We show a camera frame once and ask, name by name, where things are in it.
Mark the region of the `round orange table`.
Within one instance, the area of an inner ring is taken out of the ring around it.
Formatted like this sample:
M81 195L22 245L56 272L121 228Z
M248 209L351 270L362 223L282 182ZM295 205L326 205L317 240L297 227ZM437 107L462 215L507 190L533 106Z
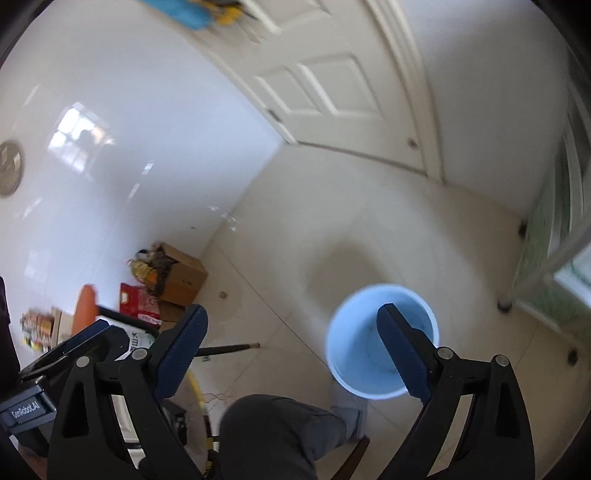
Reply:
M90 326L95 321L98 313L96 291L92 285L86 284L81 289L77 300L71 333L76 335Z

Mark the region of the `red packaging box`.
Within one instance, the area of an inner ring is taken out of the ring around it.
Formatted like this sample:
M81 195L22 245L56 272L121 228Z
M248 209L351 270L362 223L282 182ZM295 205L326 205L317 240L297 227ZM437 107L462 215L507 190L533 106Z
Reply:
M161 325L157 299L141 286L120 284L119 312L156 327Z

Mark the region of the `condiment bottles group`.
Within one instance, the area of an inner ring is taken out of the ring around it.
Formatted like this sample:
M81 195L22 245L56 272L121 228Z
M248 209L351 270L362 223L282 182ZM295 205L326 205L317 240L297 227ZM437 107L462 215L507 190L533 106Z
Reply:
M29 309L20 319L24 343L33 350L47 352L52 348L55 316L51 313Z

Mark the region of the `person's dark trouser leg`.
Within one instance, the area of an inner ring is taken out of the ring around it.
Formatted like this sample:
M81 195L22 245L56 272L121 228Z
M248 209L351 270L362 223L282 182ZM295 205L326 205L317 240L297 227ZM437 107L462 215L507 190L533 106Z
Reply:
M315 462L349 440L346 423L294 399L253 394L235 401L219 424L224 479L315 479Z

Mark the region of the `blue cloth hanging on door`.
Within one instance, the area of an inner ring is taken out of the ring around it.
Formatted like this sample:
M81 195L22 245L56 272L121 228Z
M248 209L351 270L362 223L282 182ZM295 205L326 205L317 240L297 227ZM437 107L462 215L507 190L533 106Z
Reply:
M143 0L143 3L190 30L204 29L213 22L210 11L190 1Z

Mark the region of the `grey slipper shoe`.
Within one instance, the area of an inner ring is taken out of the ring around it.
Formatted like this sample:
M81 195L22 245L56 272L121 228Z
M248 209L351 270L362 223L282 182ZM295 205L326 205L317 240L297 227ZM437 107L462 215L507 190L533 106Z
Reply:
M367 431L368 400L337 387L332 391L331 412L346 425L346 440L362 440Z

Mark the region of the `brown cardboard box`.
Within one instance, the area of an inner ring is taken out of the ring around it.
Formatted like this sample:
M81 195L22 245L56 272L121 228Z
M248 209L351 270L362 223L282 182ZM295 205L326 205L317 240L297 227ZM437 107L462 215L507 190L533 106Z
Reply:
M154 244L153 250L162 254L169 264L158 299L179 307L188 307L207 279L208 272L204 264L164 242Z

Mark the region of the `grey and yellow hanging apron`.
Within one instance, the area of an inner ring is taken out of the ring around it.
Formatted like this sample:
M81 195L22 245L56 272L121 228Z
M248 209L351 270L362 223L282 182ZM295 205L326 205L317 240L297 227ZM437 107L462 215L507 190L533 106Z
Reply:
M240 1L202 0L199 4L204 6L211 13L214 21L222 26L238 23L242 18L256 20L256 16L250 13Z

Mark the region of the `round metal wall plate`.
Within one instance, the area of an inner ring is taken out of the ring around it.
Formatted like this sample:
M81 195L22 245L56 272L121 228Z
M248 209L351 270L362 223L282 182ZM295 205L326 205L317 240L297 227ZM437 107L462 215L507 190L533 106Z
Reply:
M24 174L24 155L21 146L12 140L1 143L0 196L12 196Z

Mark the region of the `light blue plastic bucket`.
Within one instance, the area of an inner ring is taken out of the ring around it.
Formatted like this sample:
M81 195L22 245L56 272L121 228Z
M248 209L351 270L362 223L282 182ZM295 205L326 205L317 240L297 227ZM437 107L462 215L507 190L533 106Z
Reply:
M325 336L325 359L335 381L368 400L390 400L408 393L377 328L379 309L390 303L435 345L440 341L433 310L414 291L377 284L349 295L332 315Z

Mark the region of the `white framed glass cabinet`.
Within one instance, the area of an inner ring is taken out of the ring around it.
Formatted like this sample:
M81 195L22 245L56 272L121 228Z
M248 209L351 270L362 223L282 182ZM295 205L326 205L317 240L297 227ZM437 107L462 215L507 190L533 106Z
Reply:
M511 288L498 300L519 307L573 347L590 349L590 79L570 73L557 156L522 224L524 245Z

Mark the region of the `white panelled door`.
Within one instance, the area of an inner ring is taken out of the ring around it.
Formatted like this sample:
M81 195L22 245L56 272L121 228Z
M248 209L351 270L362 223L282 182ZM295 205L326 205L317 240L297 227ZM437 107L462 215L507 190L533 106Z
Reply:
M395 1L244 1L194 32L207 57L290 144L443 179L433 100Z

